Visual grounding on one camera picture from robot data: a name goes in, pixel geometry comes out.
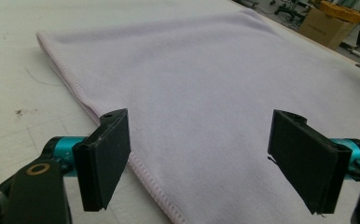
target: white table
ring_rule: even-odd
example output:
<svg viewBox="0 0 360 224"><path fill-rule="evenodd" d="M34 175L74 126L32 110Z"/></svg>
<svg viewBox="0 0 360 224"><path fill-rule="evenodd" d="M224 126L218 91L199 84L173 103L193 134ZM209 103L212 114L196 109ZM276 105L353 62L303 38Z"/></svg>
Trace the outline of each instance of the white table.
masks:
<svg viewBox="0 0 360 224"><path fill-rule="evenodd" d="M35 159L53 136L89 135L97 125L49 67L35 32L159 21L242 9L229 0L0 1L0 183ZM266 20L294 44L355 74L354 62ZM109 209L85 213L65 178L74 223L170 223L127 169Z"/></svg>

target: robotic end effector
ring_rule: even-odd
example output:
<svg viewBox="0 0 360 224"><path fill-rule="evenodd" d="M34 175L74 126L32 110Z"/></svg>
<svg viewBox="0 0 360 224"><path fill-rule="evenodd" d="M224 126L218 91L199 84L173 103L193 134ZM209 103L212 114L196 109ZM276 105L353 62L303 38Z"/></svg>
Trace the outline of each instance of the robotic end effector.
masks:
<svg viewBox="0 0 360 224"><path fill-rule="evenodd" d="M328 139L296 114L274 110L268 152L312 214L334 213L345 177L360 181L360 140Z"/></svg>
<svg viewBox="0 0 360 224"><path fill-rule="evenodd" d="M85 211L107 208L131 153L128 111L100 122L89 137L50 139L39 158L0 185L0 223L72 223L63 176L77 176Z"/></svg>

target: teal cylindrical part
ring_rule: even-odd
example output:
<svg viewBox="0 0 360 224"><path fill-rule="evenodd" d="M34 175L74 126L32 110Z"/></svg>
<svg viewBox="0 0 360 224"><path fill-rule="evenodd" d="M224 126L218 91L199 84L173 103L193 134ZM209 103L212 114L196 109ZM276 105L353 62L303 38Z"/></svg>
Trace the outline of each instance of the teal cylindrical part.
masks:
<svg viewBox="0 0 360 224"><path fill-rule="evenodd" d="M354 161L360 160L360 147L354 141L347 139L347 138L331 138L330 140L336 144L346 146L347 148L352 150L352 156L349 161L348 170L352 171L352 170L356 169L354 167Z"/></svg>
<svg viewBox="0 0 360 224"><path fill-rule="evenodd" d="M65 176L77 176L72 148L75 144L82 142L85 138L86 137L63 137L55 146L53 157L61 159L73 167L72 171Z"/></svg>

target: stain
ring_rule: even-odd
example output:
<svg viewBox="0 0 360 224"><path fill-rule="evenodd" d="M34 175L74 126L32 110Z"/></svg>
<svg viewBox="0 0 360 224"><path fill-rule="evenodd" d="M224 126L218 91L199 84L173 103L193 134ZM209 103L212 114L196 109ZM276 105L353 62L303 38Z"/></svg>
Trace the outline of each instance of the stain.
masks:
<svg viewBox="0 0 360 224"><path fill-rule="evenodd" d="M26 114L35 114L35 113L37 113L37 111L38 111L38 109L34 109L34 110L19 109L19 110L15 111L15 114L17 115L18 118L20 118Z"/></svg>

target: lavender towel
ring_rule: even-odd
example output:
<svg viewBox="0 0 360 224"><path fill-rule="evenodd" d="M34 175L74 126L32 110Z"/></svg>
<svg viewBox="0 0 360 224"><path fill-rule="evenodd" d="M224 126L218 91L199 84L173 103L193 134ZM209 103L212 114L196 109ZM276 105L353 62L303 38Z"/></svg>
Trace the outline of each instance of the lavender towel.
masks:
<svg viewBox="0 0 360 224"><path fill-rule="evenodd" d="M360 183L345 181L335 215L312 216L267 148L273 109L360 138L357 68L298 49L252 10L37 37L96 122L129 109L129 164L174 223L350 222Z"/></svg>

